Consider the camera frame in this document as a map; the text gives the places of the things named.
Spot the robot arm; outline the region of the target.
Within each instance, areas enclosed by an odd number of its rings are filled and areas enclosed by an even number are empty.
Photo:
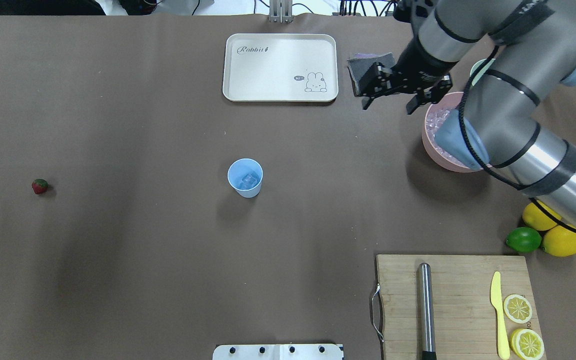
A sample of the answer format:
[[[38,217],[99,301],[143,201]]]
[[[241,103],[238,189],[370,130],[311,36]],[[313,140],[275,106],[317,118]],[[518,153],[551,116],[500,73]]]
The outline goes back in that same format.
[[[576,86],[576,0],[399,0],[394,18],[413,38],[398,60],[357,54],[348,61],[355,96],[411,94],[406,111],[438,103],[450,71],[484,36],[494,49],[478,82],[436,133],[436,143],[576,227],[576,146],[531,118],[559,84]]]

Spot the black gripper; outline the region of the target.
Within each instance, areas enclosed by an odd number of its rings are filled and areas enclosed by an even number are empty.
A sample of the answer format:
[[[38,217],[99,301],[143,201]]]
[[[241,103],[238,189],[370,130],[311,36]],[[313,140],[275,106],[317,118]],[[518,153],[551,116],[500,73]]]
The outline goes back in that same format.
[[[398,93],[416,93],[406,104],[406,113],[411,115],[423,105],[439,103],[453,87],[453,77],[448,73],[457,62],[430,55],[417,38],[410,41],[395,60],[393,68],[373,63],[359,80],[363,111],[368,110],[384,92],[392,89]]]

